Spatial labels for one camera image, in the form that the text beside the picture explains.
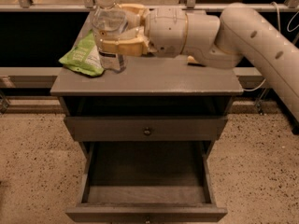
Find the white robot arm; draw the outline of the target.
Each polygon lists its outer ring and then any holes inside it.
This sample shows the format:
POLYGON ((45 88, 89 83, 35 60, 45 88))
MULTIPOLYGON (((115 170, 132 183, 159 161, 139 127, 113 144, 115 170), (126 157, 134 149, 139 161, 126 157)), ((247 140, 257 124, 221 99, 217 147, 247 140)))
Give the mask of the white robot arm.
POLYGON ((111 35, 101 28, 96 45, 128 56, 191 56, 204 66, 235 67, 247 59, 258 69, 292 115, 299 119, 299 49, 251 7, 233 3, 219 17, 178 7, 124 4, 129 29, 111 35))

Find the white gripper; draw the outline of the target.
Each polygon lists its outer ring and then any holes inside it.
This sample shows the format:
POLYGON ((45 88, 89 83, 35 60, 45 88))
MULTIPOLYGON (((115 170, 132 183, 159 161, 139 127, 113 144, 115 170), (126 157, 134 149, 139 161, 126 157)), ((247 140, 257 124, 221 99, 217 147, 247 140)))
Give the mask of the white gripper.
POLYGON ((126 56, 142 56, 150 50, 162 58, 175 58, 182 52, 187 34, 183 10, 158 7, 150 12, 141 4, 119 4, 119 8, 125 13, 130 30, 120 35, 100 36, 100 50, 126 56))

